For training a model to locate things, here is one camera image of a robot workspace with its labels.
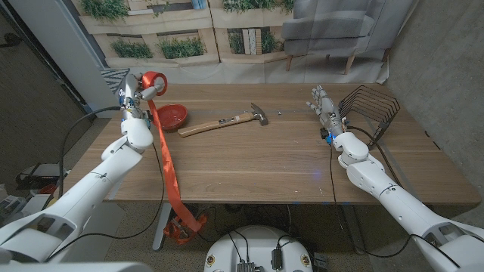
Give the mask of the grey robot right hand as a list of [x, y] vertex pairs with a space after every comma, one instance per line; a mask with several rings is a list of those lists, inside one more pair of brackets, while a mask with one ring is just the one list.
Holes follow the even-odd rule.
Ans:
[[336, 138], [343, 134], [345, 128], [343, 127], [343, 121], [339, 110], [334, 105], [327, 92], [318, 85], [316, 88], [312, 89], [312, 97], [314, 102], [307, 101], [306, 105], [315, 112], [320, 123], [323, 125], [323, 128], [328, 131], [328, 134], [332, 138]]

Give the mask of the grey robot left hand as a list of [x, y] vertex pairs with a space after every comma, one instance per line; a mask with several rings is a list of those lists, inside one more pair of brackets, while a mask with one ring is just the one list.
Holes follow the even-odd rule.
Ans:
[[148, 71], [128, 74], [118, 90], [123, 119], [146, 119], [147, 114], [141, 108], [141, 101], [163, 95], [167, 85], [167, 78], [162, 73]]

